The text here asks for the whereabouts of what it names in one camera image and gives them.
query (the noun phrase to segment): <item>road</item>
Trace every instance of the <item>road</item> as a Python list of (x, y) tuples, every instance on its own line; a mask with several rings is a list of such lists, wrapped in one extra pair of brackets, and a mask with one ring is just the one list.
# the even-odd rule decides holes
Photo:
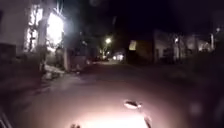
[(144, 128), (125, 100), (143, 104), (153, 128), (187, 128), (187, 90), (153, 79), (127, 65), (101, 63), (88, 73), (67, 74), (49, 87), (17, 95), (8, 104), (15, 128)]

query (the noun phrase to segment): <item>sidewalk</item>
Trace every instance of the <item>sidewalk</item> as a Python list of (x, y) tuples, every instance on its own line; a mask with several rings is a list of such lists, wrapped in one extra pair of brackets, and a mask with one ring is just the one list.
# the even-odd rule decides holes
[(39, 88), (41, 86), (39, 66), (32, 61), (1, 64), (0, 83), (1, 95)]

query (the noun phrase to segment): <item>white wall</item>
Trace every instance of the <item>white wall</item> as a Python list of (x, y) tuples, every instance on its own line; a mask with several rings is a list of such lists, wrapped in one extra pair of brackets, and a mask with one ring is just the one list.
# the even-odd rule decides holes
[(196, 48), (198, 48), (199, 51), (201, 51), (203, 49), (203, 47), (205, 46), (205, 44), (208, 45), (208, 50), (210, 50), (211, 45), (208, 42), (205, 42), (203, 40), (199, 40), (197, 39), (197, 41), (195, 41), (195, 37), (194, 36), (190, 36), (187, 39), (187, 47), (191, 50), (195, 50)]
[(163, 50), (168, 48), (168, 45), (166, 44), (166, 42), (161, 41), (159, 39), (155, 39), (155, 48), (156, 50), (158, 50), (158, 58), (162, 58), (163, 57)]
[(25, 30), (28, 25), (29, 0), (1, 0), (3, 11), (0, 23), (0, 43), (16, 45), (18, 52), (23, 48)]

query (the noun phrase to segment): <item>utility pole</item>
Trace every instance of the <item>utility pole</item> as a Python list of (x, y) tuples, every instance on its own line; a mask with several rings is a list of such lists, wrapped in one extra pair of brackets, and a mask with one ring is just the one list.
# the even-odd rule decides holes
[(195, 47), (195, 54), (198, 53), (198, 38), (196, 35), (193, 35), (194, 36), (194, 47)]
[(214, 35), (211, 34), (211, 49), (214, 50), (215, 49), (215, 45), (214, 45)]
[(43, 8), (42, 19), (39, 21), (38, 25), (38, 39), (37, 39), (37, 58), (40, 64), (40, 70), (44, 68), (44, 63), (46, 59), (47, 47), (46, 47), (46, 36), (47, 36), (47, 26), (50, 13), (52, 11), (53, 0), (42, 0), (41, 7)]

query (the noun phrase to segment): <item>windshield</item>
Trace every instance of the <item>windshield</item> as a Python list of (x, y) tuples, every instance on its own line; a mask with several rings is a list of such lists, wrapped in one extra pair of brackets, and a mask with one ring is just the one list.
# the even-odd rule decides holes
[(0, 128), (224, 127), (223, 4), (1, 0)]

